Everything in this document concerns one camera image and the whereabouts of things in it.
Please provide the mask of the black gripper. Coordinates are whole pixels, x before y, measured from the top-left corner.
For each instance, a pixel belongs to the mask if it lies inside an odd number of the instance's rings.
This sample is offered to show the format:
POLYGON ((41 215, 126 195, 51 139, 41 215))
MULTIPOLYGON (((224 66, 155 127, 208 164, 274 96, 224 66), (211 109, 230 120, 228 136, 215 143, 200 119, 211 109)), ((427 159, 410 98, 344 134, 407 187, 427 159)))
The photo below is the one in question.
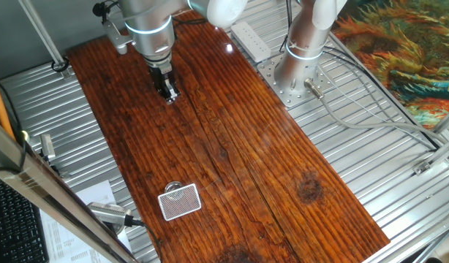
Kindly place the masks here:
POLYGON ((155 89, 167 104, 172 104, 181 94, 176 87, 173 65, 170 62, 149 67, 155 89))

